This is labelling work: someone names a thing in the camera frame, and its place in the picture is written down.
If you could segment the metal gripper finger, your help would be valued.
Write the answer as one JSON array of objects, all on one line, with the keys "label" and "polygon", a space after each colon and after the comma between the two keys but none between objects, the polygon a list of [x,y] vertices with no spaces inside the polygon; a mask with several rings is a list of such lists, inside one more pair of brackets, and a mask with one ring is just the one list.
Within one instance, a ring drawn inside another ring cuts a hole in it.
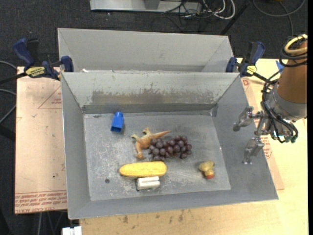
[{"label": "metal gripper finger", "polygon": [[245,146],[243,164],[252,164],[251,157],[257,156],[264,147],[260,137],[251,138]]},{"label": "metal gripper finger", "polygon": [[253,107],[247,106],[240,113],[238,121],[233,125],[233,131],[238,132],[242,127],[250,125],[253,121]]}]

